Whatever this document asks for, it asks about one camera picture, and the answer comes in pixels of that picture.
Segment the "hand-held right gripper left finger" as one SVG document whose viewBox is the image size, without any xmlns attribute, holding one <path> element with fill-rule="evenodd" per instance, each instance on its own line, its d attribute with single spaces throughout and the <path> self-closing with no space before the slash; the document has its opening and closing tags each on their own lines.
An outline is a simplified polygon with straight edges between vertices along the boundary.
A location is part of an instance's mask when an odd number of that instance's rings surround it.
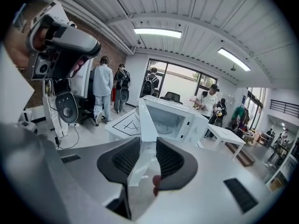
<svg viewBox="0 0 299 224">
<path fill-rule="evenodd" d="M 127 138 L 107 144 L 97 159 L 98 170 L 110 182 L 127 185 L 127 179 L 140 157 L 140 138 Z"/>
</svg>

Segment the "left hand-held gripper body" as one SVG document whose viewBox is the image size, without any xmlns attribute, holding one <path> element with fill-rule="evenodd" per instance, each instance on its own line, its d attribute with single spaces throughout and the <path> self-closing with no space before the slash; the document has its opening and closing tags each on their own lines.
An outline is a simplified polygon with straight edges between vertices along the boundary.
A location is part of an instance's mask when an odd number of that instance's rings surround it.
<svg viewBox="0 0 299 224">
<path fill-rule="evenodd" d="M 27 77 L 31 80 L 72 78 L 79 61 L 85 63 L 101 50 L 98 40 L 78 29 L 57 0 L 33 18 L 26 47 L 30 51 Z"/>
</svg>

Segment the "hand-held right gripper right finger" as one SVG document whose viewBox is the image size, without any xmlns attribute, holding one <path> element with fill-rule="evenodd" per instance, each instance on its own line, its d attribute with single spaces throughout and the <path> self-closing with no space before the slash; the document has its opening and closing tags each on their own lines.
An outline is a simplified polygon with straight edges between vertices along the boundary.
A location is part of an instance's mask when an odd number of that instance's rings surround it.
<svg viewBox="0 0 299 224">
<path fill-rule="evenodd" d="M 156 141 L 156 158 L 161 172 L 159 191 L 183 188 L 198 170 L 197 160 L 192 154 L 161 137 Z"/>
</svg>

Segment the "person's right hand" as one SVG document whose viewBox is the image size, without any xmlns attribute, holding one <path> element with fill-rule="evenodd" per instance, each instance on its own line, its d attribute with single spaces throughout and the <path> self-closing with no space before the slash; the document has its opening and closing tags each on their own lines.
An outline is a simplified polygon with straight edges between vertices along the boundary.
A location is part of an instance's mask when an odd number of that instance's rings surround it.
<svg viewBox="0 0 299 224">
<path fill-rule="evenodd" d="M 156 197 L 158 195 L 158 192 L 159 192 L 159 186 L 160 186 L 160 182 L 161 182 L 161 176 L 160 175 L 153 176 L 152 182 L 153 182 L 153 185 L 154 185 L 153 194 Z"/>
</svg>

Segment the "person's left hand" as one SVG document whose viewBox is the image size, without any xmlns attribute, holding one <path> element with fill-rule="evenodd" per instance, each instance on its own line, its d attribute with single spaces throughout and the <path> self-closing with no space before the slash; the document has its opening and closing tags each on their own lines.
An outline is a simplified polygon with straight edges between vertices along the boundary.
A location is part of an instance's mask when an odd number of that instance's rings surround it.
<svg viewBox="0 0 299 224">
<path fill-rule="evenodd" d="M 70 78 L 74 77 L 76 73 L 81 69 L 88 59 L 86 57 L 80 58 L 70 72 Z"/>
</svg>

